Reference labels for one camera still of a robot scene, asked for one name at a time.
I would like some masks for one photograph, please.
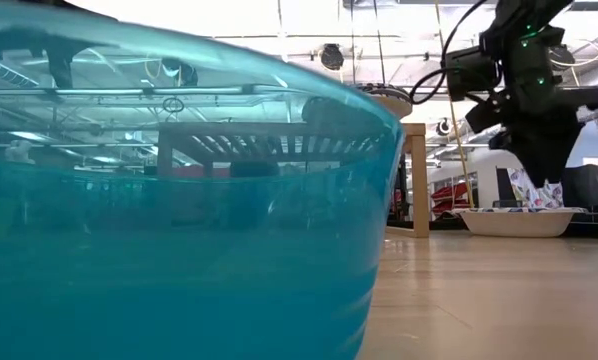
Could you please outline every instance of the wooden floor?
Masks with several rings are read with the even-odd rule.
[[[360,359],[598,359],[598,240],[387,237]]]

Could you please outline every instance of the ceiling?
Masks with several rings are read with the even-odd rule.
[[[341,0],[205,1],[203,6],[194,9],[182,9],[181,1],[178,0],[133,2],[132,8],[124,6],[127,2],[121,1],[71,2],[121,21],[211,37],[217,41],[253,49],[346,84],[390,83],[406,89],[439,67],[439,29],[446,36],[470,6],[470,1],[440,0],[441,6],[437,13],[437,8],[431,5],[432,1],[402,0],[400,2],[403,5],[394,6],[383,6],[387,1],[379,1],[382,6],[375,13],[372,7],[353,8],[351,11],[342,5]],[[594,9],[582,6],[581,2],[577,3],[578,11],[563,12],[552,22],[553,25],[566,29],[564,43],[574,54],[578,64],[567,68],[561,75],[566,86],[598,86],[598,11],[581,11]],[[487,4],[473,13],[459,28],[450,49],[473,46],[479,32],[494,18],[493,9],[494,5]],[[339,45],[345,58],[340,71],[328,70],[321,64],[319,55],[324,44]],[[31,89],[52,86],[52,77],[47,71],[47,58],[32,58],[27,52],[12,51],[0,60],[0,66],[0,88],[16,89],[15,83],[19,87],[27,84]],[[200,87],[231,86],[235,83],[279,85],[274,79],[246,79],[242,75],[237,78],[236,74],[204,68],[197,68],[196,71]],[[72,75],[75,89],[162,88],[181,82],[181,78],[177,76],[164,74],[157,56],[106,47],[91,47],[77,54],[72,65]],[[433,79],[426,86],[432,86],[435,82],[436,79]],[[451,159],[451,148],[440,151],[434,147],[434,144],[449,141],[447,137],[437,136],[434,131],[441,119],[452,117],[448,98],[443,93],[441,91],[441,95],[434,100],[415,106],[412,115],[404,120],[429,123],[431,157]],[[210,107],[207,104],[215,99],[190,95],[187,104],[198,106],[187,106],[185,111],[170,115],[159,110],[166,96],[155,96],[146,101],[140,95],[97,98],[82,93],[62,96],[65,101],[60,106],[50,101],[40,101],[34,93],[16,99],[2,97],[1,101],[11,101],[11,105],[16,103],[17,111],[20,112],[7,114],[1,111],[0,125],[8,127],[18,124],[17,116],[21,117],[21,112],[25,116],[36,118],[40,123],[62,121],[74,126],[103,124],[119,128],[137,126],[138,122],[149,126],[165,121],[169,116],[176,116],[177,121],[232,121],[237,120],[236,117],[240,121],[255,121],[261,120],[262,116],[283,116],[288,121],[294,121],[293,119],[300,117],[301,107],[305,102],[301,96],[288,98],[270,93],[257,98],[225,97],[221,99],[225,101],[225,107]],[[107,105],[102,107],[102,102],[107,102]],[[465,122],[461,121],[473,105],[470,102],[454,103],[454,113],[460,120],[461,133],[465,133],[464,141],[485,144],[488,135],[470,134]],[[150,131],[141,131],[140,139],[135,139],[138,136],[136,131],[120,131],[104,136],[93,133],[96,131],[71,134],[70,140],[108,144],[131,138],[147,144],[156,142],[156,133]],[[73,150],[71,151],[79,154],[98,154],[97,157],[110,159],[120,156],[128,158],[137,154],[134,148],[125,153],[117,149],[108,149],[102,153],[101,148]],[[149,155],[150,146],[146,146],[144,150]]]

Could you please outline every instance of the white bowl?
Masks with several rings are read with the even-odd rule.
[[[538,212],[521,209],[466,210],[458,213],[474,235],[524,238],[559,236],[566,231],[572,215],[582,212],[567,208]]]

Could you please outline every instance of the blue plastic bowl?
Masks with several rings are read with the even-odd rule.
[[[101,116],[132,96],[178,99],[206,119],[184,111],[156,124],[159,152],[168,132],[183,147],[206,141],[203,162],[186,148],[206,169],[230,163],[227,177],[182,178],[168,167],[160,176],[62,169],[37,148],[36,165],[0,161],[0,360],[356,356],[403,141],[397,119],[325,77],[191,35],[17,4],[0,4],[0,31],[24,42],[32,34],[42,46],[158,54],[153,75],[170,58],[192,65],[199,81],[182,86],[175,75],[176,87],[157,78],[154,88],[110,90],[93,79],[119,74],[99,64],[88,80],[75,76],[73,89],[44,90],[6,51],[0,65],[13,72],[0,78],[4,116],[30,114],[14,98],[43,105],[97,96],[101,107],[83,111]],[[82,66],[75,60],[73,73]],[[226,111],[233,120],[220,122]],[[35,114],[51,121],[51,112]],[[143,122],[134,126],[150,134]]]

